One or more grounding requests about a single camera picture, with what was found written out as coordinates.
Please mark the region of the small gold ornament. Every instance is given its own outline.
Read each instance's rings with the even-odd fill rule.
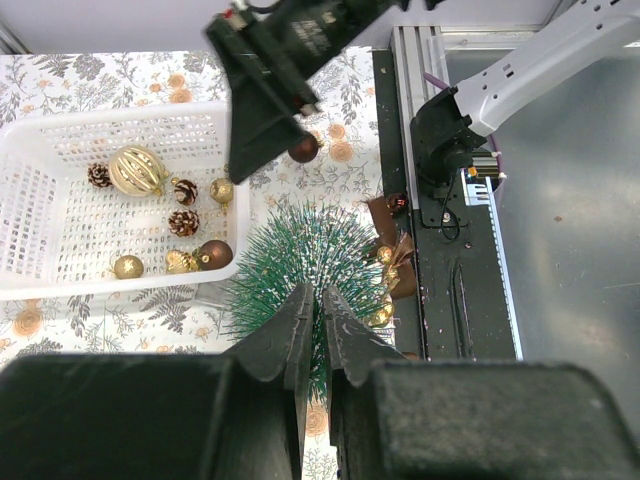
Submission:
[[[384,312],[389,315],[390,317],[393,317],[393,314],[396,312],[396,307],[393,306],[393,303],[387,303],[385,304],[384,307],[382,307],[382,310],[384,310]]]
[[[385,328],[391,322],[393,315],[389,315],[385,308],[381,308],[376,313],[371,315],[366,321],[367,326],[370,328]]]
[[[393,260],[393,249],[391,247],[380,247],[378,249],[378,261],[383,265],[391,264]]]
[[[181,252],[179,250],[171,250],[169,253],[167,253],[165,262],[167,265],[167,273],[169,274],[198,271],[198,264],[196,263],[196,259],[193,258],[191,254]]]
[[[132,197],[163,195],[169,172],[158,156],[146,147],[130,145],[109,160],[109,178],[122,193]]]
[[[233,183],[228,178],[218,178],[211,184],[209,194],[226,210],[229,202],[233,200]]]
[[[125,255],[116,260],[113,265],[113,273],[120,280],[128,278],[140,278],[144,273],[144,265],[142,260],[134,255]]]
[[[387,291],[390,292],[391,290],[396,288],[396,285],[398,285],[398,283],[400,283],[400,275],[398,274],[398,269],[393,265],[385,267],[384,271],[382,272],[382,279],[388,287]]]

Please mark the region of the gold striped ornament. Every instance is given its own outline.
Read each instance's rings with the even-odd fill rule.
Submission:
[[[132,197],[163,195],[169,172],[160,158],[146,147],[129,145],[109,160],[109,178],[122,193]]]

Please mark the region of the floral tablecloth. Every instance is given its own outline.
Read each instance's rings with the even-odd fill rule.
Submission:
[[[322,113],[303,120],[324,141],[318,158],[299,165],[288,155],[251,178],[252,220],[278,204],[338,204],[363,214],[381,191],[372,58],[349,48],[311,85]],[[208,52],[0,57],[0,124],[64,112],[227,101],[228,86]],[[195,286],[0,303],[0,365],[50,352],[213,353],[230,345],[226,317],[194,301]],[[336,477],[327,413],[311,405],[305,478]]]

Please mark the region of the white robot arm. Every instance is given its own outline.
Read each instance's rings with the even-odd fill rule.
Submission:
[[[640,39],[640,0],[578,0],[528,43],[457,85],[460,113],[486,137],[614,47]]]

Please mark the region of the black cable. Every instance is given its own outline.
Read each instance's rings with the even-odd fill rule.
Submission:
[[[450,242],[453,242],[454,240],[457,240],[458,237],[460,236],[460,222],[458,221],[458,216],[447,206],[447,204],[449,203],[449,197],[451,196],[451,192],[453,191],[453,186],[455,185],[456,179],[458,178],[458,171],[456,171],[456,173],[454,173],[451,176],[451,181],[449,182],[449,189],[447,190],[447,196],[444,197],[444,200],[442,202],[442,212],[440,214],[440,231],[442,232],[442,235],[444,235],[444,238],[446,238],[447,240],[449,240]],[[455,222],[455,233],[452,237],[449,236],[449,234],[447,233],[447,229],[451,228],[451,227],[445,227],[444,226],[444,215],[445,213],[449,214],[449,221],[453,221]]]
[[[247,5],[247,8],[250,11],[259,13],[260,15],[268,15],[270,13],[275,12],[279,7],[281,7],[282,4],[284,3],[284,0],[278,0],[277,2],[272,3],[268,7],[256,7],[254,5],[251,5],[251,3],[249,3],[248,0],[245,0],[245,3]]]
[[[449,304],[451,307],[451,315],[453,316],[453,330],[456,336],[456,349],[458,358],[463,358],[464,355],[464,335],[462,332],[462,316],[460,315],[460,309],[458,308],[458,296],[456,294],[456,270],[457,260],[451,266],[449,271]]]

